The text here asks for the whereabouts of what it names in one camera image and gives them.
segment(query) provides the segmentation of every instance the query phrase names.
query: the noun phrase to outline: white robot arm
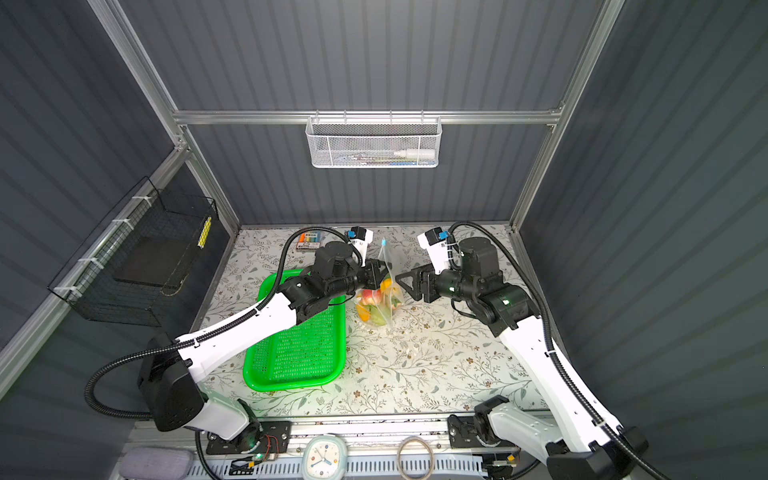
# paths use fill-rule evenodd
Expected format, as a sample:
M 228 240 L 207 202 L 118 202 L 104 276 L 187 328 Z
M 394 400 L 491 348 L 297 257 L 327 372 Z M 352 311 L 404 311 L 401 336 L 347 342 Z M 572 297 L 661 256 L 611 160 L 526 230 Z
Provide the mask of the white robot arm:
M 642 453 L 647 448 L 645 438 L 636 428 L 624 428 L 587 388 L 560 349 L 551 339 L 547 341 L 538 303 L 520 286 L 504 282 L 498 267 L 498 251 L 488 238 L 470 237 L 459 242 L 461 266 L 449 265 L 446 239 L 452 238 L 450 232 L 458 225 L 478 228 L 493 238 L 487 230 L 469 222 L 455 223 L 449 232 L 439 227 L 431 229 L 419 235 L 419 244 L 428 251 L 432 263 L 398 275 L 396 281 L 414 300 L 431 303 L 445 296 L 451 299 L 454 309 L 455 302 L 466 302 L 471 313 L 456 310 L 484 323 L 512 352 L 554 417 L 554 421 L 548 421 L 533 416 L 505 397 L 496 396 L 475 408 L 471 430 L 486 445 L 507 440 L 520 446 L 545 463 L 555 479 L 627 475 L 634 463 L 609 437 L 605 427 L 619 432 L 619 441 L 626 442 L 633 453 Z M 510 261 L 517 268 L 514 259 Z M 552 356 L 558 359 L 562 372 Z M 593 412 L 576 398 L 565 376 Z M 601 422 L 595 422 L 594 412 Z
M 257 428 L 258 422 L 248 408 L 201 382 L 239 352 L 324 311 L 331 299 L 359 288 L 378 289 L 387 269 L 381 260 L 364 261 L 372 232 L 354 227 L 348 235 L 352 237 L 348 243 L 320 247 L 314 264 L 276 286 L 263 305 L 249 306 L 173 342 L 166 336 L 152 340 L 149 347 L 154 349 L 182 345 L 177 351 L 146 356 L 142 364 L 139 390 L 159 430 L 194 427 L 225 440 L 253 434 L 249 429 Z

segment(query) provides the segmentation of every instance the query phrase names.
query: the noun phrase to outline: gray wall panel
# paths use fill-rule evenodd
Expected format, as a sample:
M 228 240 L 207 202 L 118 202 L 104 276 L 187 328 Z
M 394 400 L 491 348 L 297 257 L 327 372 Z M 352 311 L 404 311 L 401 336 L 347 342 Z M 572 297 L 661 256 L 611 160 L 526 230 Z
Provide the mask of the gray wall panel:
M 0 2 L 0 347 L 99 220 L 170 151 L 85 2 Z
M 440 165 L 312 166 L 300 126 L 195 125 L 243 224 L 507 220 L 546 134 L 543 125 L 448 125 Z
M 555 108 L 600 2 L 124 3 L 187 110 Z
M 85 1 L 0 2 L 0 71 L 2 347 L 78 245 L 172 143 Z M 187 168 L 168 188 L 201 194 Z M 164 326 L 172 335 L 194 321 L 228 240 L 214 223 L 179 293 L 178 321 Z M 132 422 L 92 411 L 83 388 L 96 369 L 143 349 L 154 334 L 68 314 L 0 400 L 0 477 L 107 478 Z M 98 398 L 146 409 L 137 368 L 110 373 Z
M 673 478 L 768 449 L 767 15 L 628 3 L 522 228 L 572 362 Z

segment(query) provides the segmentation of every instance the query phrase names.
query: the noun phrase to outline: green basket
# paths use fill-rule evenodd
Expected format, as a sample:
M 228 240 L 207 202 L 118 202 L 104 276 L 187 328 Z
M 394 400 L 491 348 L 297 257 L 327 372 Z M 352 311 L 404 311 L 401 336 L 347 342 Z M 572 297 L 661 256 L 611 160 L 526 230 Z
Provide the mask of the green basket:
M 284 282 L 301 270 L 283 272 Z M 275 273 L 259 288 L 262 300 L 275 284 Z M 245 354 L 243 379 L 257 392 L 300 389 L 331 383 L 346 362 L 346 310 L 343 298 L 311 319 L 275 333 L 250 347 Z

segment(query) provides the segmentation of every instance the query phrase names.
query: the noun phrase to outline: red wire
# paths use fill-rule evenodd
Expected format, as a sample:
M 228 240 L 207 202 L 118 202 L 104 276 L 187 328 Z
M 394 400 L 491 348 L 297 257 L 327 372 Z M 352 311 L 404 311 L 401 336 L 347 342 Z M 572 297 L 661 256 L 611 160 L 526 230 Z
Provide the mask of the red wire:
M 272 447 L 272 440 L 275 439 L 275 447 L 280 450 L 280 444 L 277 441 L 277 437 L 273 435 L 265 435 L 266 437 L 266 453 L 264 454 L 264 461 L 266 461 L 266 457 L 270 454 L 270 448 Z

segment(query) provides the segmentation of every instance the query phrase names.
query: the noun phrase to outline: clock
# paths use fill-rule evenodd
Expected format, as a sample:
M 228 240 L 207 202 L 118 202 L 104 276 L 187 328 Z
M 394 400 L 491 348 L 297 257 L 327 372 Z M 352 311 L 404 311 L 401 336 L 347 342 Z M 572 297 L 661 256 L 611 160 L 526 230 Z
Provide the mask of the clock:
M 340 480 L 346 471 L 346 445 L 333 435 L 317 436 L 306 446 L 301 461 L 304 480 Z

